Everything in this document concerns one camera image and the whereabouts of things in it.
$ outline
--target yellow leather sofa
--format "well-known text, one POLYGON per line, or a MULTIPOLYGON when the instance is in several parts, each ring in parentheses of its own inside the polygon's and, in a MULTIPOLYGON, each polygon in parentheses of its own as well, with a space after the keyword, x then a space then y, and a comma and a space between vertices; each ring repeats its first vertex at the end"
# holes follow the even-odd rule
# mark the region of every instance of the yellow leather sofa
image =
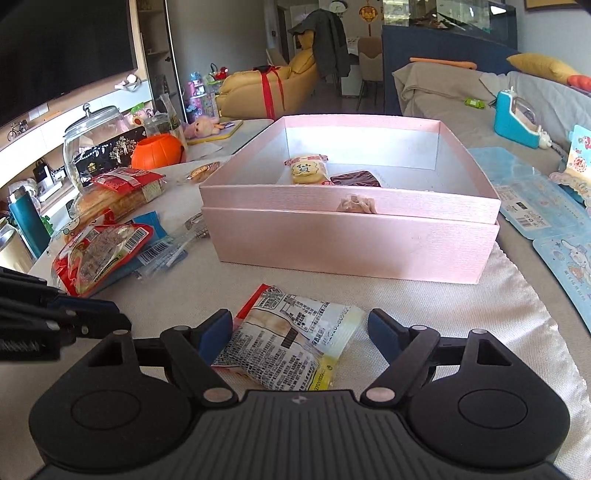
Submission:
MULTIPOLYGON (((273 95, 275 117, 296 113, 311 95, 319 75, 316 61, 312 54, 314 32, 306 31, 298 36, 302 51, 287 67, 277 71, 283 86, 285 109, 281 103, 281 91, 275 73, 267 75, 273 95)), ((266 118, 267 110, 262 92, 260 72, 237 72, 230 75, 220 88, 217 106, 223 117, 254 119, 266 118)))

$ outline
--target coat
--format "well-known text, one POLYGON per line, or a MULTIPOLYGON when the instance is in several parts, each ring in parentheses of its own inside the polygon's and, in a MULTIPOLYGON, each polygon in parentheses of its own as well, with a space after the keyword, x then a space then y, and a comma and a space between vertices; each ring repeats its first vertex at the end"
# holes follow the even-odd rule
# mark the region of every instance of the coat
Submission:
POLYGON ((343 22, 328 10, 314 10, 301 23, 289 30, 301 35, 306 30, 314 31, 312 52, 321 77, 337 74, 346 77, 351 71, 349 49, 343 22))

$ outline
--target picture frame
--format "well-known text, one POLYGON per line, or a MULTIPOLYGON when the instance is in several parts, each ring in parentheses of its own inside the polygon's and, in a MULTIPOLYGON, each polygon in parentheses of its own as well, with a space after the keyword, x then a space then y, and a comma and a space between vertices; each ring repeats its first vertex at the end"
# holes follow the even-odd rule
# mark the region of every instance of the picture frame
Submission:
POLYGON ((580 8, 575 0, 524 0, 526 10, 580 8))

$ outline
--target blue and white device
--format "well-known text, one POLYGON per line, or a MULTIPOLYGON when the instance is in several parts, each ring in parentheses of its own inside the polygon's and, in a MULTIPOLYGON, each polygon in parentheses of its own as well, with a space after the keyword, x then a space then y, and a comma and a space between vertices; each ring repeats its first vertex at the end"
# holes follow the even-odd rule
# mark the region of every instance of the blue and white device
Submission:
POLYGON ((496 97, 495 132, 531 148, 552 145, 550 136, 536 121, 533 108, 513 88, 501 90, 496 97))

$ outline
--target floor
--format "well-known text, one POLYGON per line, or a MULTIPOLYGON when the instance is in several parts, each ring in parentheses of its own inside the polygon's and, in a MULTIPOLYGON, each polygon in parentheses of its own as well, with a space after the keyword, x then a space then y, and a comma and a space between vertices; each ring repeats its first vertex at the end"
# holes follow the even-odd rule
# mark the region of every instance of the floor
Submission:
POLYGON ((364 113, 380 115, 384 112, 384 88, 378 87, 378 100, 375 104, 375 84, 369 85, 356 111, 358 98, 340 97, 331 83, 318 82, 314 94, 302 106, 299 113, 364 113))

